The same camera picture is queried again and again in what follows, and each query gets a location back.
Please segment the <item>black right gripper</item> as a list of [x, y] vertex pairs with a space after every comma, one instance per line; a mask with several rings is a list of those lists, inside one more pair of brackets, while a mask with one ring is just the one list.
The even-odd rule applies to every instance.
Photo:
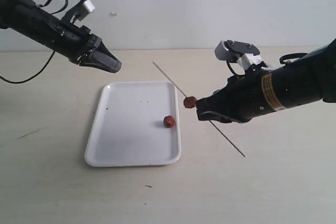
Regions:
[[265, 96], [261, 87], [264, 73], [230, 77], [228, 84], [212, 95], [196, 102], [199, 121], [247, 123], [265, 115]]

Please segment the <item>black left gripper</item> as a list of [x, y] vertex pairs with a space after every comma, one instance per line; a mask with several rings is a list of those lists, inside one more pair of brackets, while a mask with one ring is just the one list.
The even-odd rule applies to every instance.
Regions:
[[121, 69], [122, 62], [104, 44], [100, 44], [102, 39], [92, 34], [90, 28], [74, 24], [68, 24], [67, 28], [67, 58], [70, 62], [109, 73], [117, 73]]

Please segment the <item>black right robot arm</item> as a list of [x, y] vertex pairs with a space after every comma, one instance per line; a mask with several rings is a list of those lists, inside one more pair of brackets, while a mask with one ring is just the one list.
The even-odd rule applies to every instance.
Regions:
[[200, 121], [247, 123], [251, 119], [322, 100], [335, 102], [335, 41], [310, 53], [280, 57], [271, 67], [250, 43], [222, 40], [215, 48], [228, 68], [239, 64], [244, 74], [233, 73], [227, 85], [196, 102]]

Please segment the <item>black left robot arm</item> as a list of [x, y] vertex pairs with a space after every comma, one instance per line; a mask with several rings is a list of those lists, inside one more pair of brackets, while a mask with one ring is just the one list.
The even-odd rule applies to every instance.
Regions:
[[121, 61], [88, 27], [75, 25], [94, 9], [90, 0], [80, 0], [59, 19], [33, 0], [1, 0], [1, 28], [11, 28], [76, 65], [116, 73]]

